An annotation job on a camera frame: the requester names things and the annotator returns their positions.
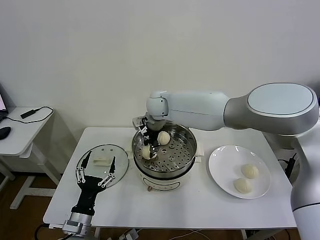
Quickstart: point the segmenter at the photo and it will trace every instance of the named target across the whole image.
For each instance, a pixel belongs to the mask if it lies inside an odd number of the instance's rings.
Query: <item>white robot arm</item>
[[[295,83],[271,83],[238,98],[213,91],[156,91],[146,107],[152,118],[150,129],[165,121],[205,131],[252,128],[273,134],[279,143],[294,148],[301,167],[291,193],[292,211],[303,240],[320,236],[320,122],[317,95],[312,89]]]

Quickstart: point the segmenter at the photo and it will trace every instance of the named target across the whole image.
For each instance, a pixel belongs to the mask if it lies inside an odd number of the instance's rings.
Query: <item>round plate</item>
[[[245,164],[253,164],[259,170],[259,176],[246,178],[241,172]],[[271,176],[264,161],[254,152],[234,145],[218,147],[209,158],[209,171],[215,182],[228,194],[241,199],[256,199],[265,195],[271,183]],[[252,192],[243,194],[234,187],[234,181],[245,178],[252,184]]]

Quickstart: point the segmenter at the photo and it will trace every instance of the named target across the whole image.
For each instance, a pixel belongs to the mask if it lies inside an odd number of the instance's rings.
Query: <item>mouse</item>
[[[9,135],[10,131],[11,127],[9,126],[0,128],[0,140],[5,139]]]

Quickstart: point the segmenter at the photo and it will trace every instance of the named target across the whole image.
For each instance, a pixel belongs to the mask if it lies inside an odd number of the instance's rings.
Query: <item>wooden floor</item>
[[[10,204],[14,200],[20,187],[26,180],[26,176],[17,176],[14,181],[9,181],[0,192],[0,240],[34,240],[34,232],[43,223],[43,215],[46,212],[50,197],[27,196],[17,210],[11,210]],[[46,176],[37,176],[34,188],[55,188],[55,184]],[[104,228],[101,230],[100,239],[118,240],[119,236],[127,229]],[[300,240],[296,229],[289,229],[291,240]],[[138,240],[169,240],[173,237],[190,233],[189,230],[162,230],[142,229],[139,232]],[[239,230],[202,230],[202,234],[211,240],[242,240]],[[64,237],[61,229],[42,228],[38,233],[39,240],[57,240]],[[275,235],[276,240],[289,240],[288,233],[281,231]],[[205,240],[200,234],[193,233],[179,240]]]

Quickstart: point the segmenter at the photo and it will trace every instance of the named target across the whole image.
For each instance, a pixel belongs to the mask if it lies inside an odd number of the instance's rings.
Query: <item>small white desk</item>
[[[35,114],[21,119],[20,115],[28,112],[32,109],[37,109],[38,107],[16,107],[9,109],[9,114],[7,117],[20,120],[23,122],[31,122],[36,120],[41,120],[45,118],[51,110],[48,108],[43,108],[37,111]],[[57,169],[47,161],[47,158],[42,154],[38,147],[33,143],[34,138],[46,124],[48,119],[39,122],[33,122],[24,124],[17,121],[12,121],[10,119],[4,119],[0,122],[0,128],[11,127],[11,132],[3,140],[0,140],[0,156],[20,156],[21,158],[27,158],[30,154],[35,156],[37,160],[37,165],[52,179],[55,184],[59,184],[61,175]],[[10,171],[8,171],[5,166],[0,162],[0,172],[5,175],[5,179],[0,185],[0,190],[10,179],[13,180],[15,177]],[[29,176],[25,181],[24,185],[20,189],[16,198],[12,202],[10,208],[17,209],[23,200],[25,195],[32,196],[49,196],[51,197],[54,193],[54,189],[45,189],[45,188],[30,188],[34,180],[34,176]]]
[[[292,186],[261,132],[223,128],[218,131],[192,129],[201,142],[204,157],[195,163],[190,179],[170,192],[147,191],[131,160],[123,179],[98,194],[94,227],[168,228],[168,229],[281,229],[294,228],[291,210]],[[88,127],[66,167],[63,177],[45,212],[43,221],[61,228],[76,205],[80,188],[75,169],[81,156],[102,144],[126,148],[135,133],[133,128]],[[208,175],[206,165],[214,149],[239,145],[258,154],[271,173],[268,193],[246,200],[224,192]]]

